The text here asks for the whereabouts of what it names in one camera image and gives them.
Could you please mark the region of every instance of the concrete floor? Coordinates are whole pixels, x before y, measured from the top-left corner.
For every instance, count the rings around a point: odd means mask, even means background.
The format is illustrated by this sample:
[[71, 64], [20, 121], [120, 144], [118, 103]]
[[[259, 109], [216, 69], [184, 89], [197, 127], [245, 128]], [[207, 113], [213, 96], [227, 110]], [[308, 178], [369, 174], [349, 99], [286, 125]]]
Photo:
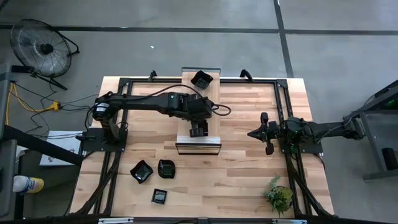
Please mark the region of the concrete floor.
[[[393, 0], [280, 0], [280, 7], [286, 29], [398, 29], [398, 2]], [[26, 17], [61, 26], [278, 28], [272, 0], [13, 0], [0, 12], [0, 22], [13, 23]], [[243, 68], [254, 77], [287, 76], [278, 34], [63, 34], [80, 46], [81, 54], [58, 79], [69, 87], [53, 97], [60, 101], [97, 93], [105, 75], [149, 75], [156, 70], [166, 76], [180, 75], [181, 67], [220, 67], [225, 77], [238, 76]], [[9, 30], [0, 31], [0, 62], [19, 64], [8, 38]], [[287, 43], [294, 77], [305, 80], [315, 122], [340, 120], [398, 77], [396, 35], [288, 35]], [[18, 74], [18, 79], [31, 90], [50, 93], [47, 84], [27, 75]], [[33, 107], [40, 106], [39, 97], [22, 90], [20, 95]], [[11, 111], [12, 126], [23, 131], [34, 127], [30, 113], [15, 100]], [[46, 113], [43, 117], [52, 130], [84, 127], [84, 112]], [[322, 144], [335, 213], [345, 218], [398, 223], [398, 179], [371, 184], [362, 181], [363, 175], [377, 171], [368, 141], [329, 138]], [[39, 168], [31, 172], [43, 173]], [[39, 209], [33, 215], [63, 214], [74, 185], [68, 186], [46, 189], [38, 195], [34, 202]], [[60, 195], [58, 202], [42, 204], [43, 198], [56, 195]]]

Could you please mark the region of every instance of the potted plant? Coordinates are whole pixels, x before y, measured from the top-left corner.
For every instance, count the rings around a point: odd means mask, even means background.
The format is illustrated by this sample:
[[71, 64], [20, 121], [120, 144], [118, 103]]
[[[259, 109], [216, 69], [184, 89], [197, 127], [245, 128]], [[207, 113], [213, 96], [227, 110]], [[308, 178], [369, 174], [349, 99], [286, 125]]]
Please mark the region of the potted plant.
[[276, 182], [280, 179], [280, 176], [274, 177], [271, 182], [269, 182], [269, 191], [264, 192], [264, 196], [268, 198], [268, 202], [272, 205], [272, 211], [276, 209], [278, 215], [284, 214], [292, 203], [293, 192], [289, 188], [283, 186], [277, 186]]

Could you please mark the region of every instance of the wooden table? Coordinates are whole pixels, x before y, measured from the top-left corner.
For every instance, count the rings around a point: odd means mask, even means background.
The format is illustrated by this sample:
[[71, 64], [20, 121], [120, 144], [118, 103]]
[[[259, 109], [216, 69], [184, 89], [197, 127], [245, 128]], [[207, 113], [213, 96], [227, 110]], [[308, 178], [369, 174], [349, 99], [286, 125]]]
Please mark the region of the wooden table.
[[[108, 91], [117, 92], [119, 79], [104, 77], [99, 95]], [[304, 81], [300, 78], [287, 81], [294, 116], [311, 121]], [[169, 85], [135, 83], [132, 94], [148, 95]], [[289, 186], [285, 158], [276, 142], [275, 153], [267, 156], [265, 144], [246, 136], [247, 132], [260, 126], [262, 111], [268, 112], [270, 120], [278, 120], [273, 86], [221, 84], [220, 103], [230, 106], [232, 113], [221, 117], [223, 147], [219, 156], [179, 156], [174, 146], [178, 118], [169, 118], [156, 111], [129, 111], [129, 136], [119, 166], [112, 216], [278, 217], [276, 211], [271, 212], [271, 205], [262, 195], [276, 175], [282, 176], [279, 185]], [[100, 124], [94, 122], [93, 126], [99, 127]], [[97, 187], [103, 157], [104, 153], [95, 152], [83, 161], [71, 212], [81, 208]], [[129, 171], [142, 159], [152, 166], [154, 173], [140, 185]], [[174, 161], [177, 167], [174, 179], [159, 177], [159, 159]], [[309, 189], [325, 209], [333, 213], [325, 172], [319, 158], [303, 154], [302, 160]], [[165, 205], [150, 202], [154, 188], [168, 192]], [[102, 209], [107, 192], [105, 189]], [[300, 208], [304, 211], [300, 190], [298, 197]], [[284, 217], [293, 215], [290, 209]]]

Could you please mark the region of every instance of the small black dish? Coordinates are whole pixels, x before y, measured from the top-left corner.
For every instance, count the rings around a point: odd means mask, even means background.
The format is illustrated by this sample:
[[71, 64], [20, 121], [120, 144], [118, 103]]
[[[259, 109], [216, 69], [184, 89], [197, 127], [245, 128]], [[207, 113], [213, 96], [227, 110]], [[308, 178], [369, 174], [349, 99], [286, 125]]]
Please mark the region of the small black dish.
[[213, 77], [204, 73], [202, 70], [197, 72], [197, 74], [191, 79], [192, 84], [201, 88], [202, 90], [206, 90], [211, 81], [213, 81]]
[[130, 174], [135, 178], [139, 184], [145, 182], [148, 177], [154, 173], [152, 167], [150, 167], [145, 161], [141, 160], [137, 165], [130, 170]]
[[159, 160], [157, 165], [157, 172], [161, 178], [173, 179], [175, 175], [175, 165], [171, 160]]
[[161, 203], [164, 205], [164, 202], [166, 201], [166, 195], [167, 191], [155, 189], [154, 194], [152, 195], [152, 202]]

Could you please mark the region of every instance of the yellow cable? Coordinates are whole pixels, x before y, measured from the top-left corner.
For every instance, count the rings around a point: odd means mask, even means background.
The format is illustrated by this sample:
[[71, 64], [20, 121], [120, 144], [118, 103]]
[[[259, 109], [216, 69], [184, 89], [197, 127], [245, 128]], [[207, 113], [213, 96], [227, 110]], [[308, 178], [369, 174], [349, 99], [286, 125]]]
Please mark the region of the yellow cable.
[[19, 103], [20, 103], [26, 110], [32, 111], [32, 112], [43, 112], [43, 111], [45, 111], [45, 110], [51, 110], [51, 109], [53, 109], [53, 106], [49, 106], [48, 108], [42, 109], [42, 110], [35, 110], [35, 109], [30, 109], [30, 108], [26, 107], [25, 104], [21, 101], [21, 99], [19, 99], [17, 87], [16, 87], [15, 84], [13, 84], [13, 83], [12, 83], [12, 86], [13, 86], [14, 89], [15, 89], [15, 95], [17, 96], [17, 99], [18, 99]]
[[[11, 83], [10, 92], [12, 92], [13, 89], [14, 89], [14, 84]], [[7, 108], [6, 108], [6, 125], [8, 125], [8, 109], [9, 109], [9, 103], [10, 103], [10, 96], [11, 96], [11, 93], [8, 93]]]

